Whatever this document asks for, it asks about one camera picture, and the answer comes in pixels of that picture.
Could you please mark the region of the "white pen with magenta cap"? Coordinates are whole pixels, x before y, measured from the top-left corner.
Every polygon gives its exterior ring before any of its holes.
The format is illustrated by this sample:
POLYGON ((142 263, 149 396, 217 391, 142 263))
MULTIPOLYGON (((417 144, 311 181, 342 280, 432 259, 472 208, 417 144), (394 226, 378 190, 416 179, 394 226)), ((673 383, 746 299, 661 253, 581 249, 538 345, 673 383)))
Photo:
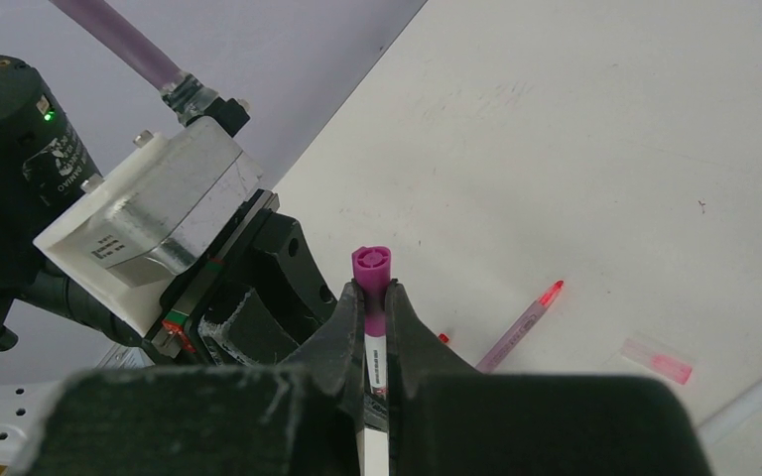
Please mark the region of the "white pen with magenta cap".
POLYGON ((385 302, 391 282, 392 253, 384 246, 360 247, 352 253, 351 263, 353 281, 363 297, 366 425, 387 432, 389 405, 385 302))

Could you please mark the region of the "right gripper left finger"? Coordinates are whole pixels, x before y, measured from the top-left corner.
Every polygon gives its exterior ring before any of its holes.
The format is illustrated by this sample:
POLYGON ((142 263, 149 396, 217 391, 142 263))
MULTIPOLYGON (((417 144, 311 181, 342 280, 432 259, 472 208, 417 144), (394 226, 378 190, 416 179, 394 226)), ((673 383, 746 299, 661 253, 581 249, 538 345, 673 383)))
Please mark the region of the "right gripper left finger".
POLYGON ((46 402, 11 475, 360 475, 363 294, 275 365, 83 372, 46 402))

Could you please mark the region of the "pink highlighter pen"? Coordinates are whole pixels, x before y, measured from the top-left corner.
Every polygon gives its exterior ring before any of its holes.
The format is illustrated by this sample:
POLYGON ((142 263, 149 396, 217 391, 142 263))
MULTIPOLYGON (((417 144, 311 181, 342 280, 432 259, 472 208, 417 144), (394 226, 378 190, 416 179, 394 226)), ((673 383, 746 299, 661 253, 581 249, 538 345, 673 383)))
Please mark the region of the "pink highlighter pen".
POLYGON ((480 359, 475 365, 475 369, 481 373, 491 373, 496 370, 535 324, 541 320, 563 290, 564 285, 563 280, 555 282, 533 301, 480 359))

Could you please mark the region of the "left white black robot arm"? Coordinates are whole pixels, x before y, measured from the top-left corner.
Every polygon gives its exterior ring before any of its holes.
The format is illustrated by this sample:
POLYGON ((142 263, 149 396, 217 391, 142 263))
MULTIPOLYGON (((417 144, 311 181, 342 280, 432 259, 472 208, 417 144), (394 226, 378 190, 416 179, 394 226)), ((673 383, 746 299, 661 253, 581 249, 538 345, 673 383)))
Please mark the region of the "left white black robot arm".
POLYGON ((256 192, 193 271, 160 297, 160 315, 140 335, 34 246, 76 203, 97 166, 41 74, 0 55, 0 352, 17 335, 6 325, 15 301, 144 350, 161 363, 282 360, 331 317, 335 299, 300 223, 256 192))

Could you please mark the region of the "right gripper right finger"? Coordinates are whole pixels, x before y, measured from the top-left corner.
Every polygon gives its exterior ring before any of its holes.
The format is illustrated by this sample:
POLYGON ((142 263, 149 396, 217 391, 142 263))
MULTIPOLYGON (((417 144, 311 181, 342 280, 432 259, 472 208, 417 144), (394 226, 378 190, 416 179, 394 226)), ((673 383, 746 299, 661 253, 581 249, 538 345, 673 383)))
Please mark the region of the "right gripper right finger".
POLYGON ((386 295, 394 475, 707 475, 691 420, 645 377, 484 374, 386 295))

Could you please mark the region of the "translucent pink pen cap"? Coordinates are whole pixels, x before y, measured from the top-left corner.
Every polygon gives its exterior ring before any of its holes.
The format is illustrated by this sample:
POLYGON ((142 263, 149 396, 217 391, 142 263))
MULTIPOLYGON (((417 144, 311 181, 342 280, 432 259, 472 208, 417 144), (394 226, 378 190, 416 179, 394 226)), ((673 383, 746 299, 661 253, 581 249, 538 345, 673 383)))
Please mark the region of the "translucent pink pen cap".
POLYGON ((668 347, 638 338, 628 338, 620 348, 620 354, 655 374, 676 384, 686 384, 693 374, 693 365, 668 347))

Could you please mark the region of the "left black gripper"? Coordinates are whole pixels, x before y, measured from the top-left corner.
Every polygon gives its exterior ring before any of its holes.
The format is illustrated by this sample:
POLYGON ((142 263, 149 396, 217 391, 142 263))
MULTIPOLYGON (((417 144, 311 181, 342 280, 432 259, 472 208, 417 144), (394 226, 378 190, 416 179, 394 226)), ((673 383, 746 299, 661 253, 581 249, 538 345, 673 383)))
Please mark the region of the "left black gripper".
POLYGON ((336 297, 300 222, 257 190, 159 298, 144 340, 159 365, 273 365, 330 318, 336 297))

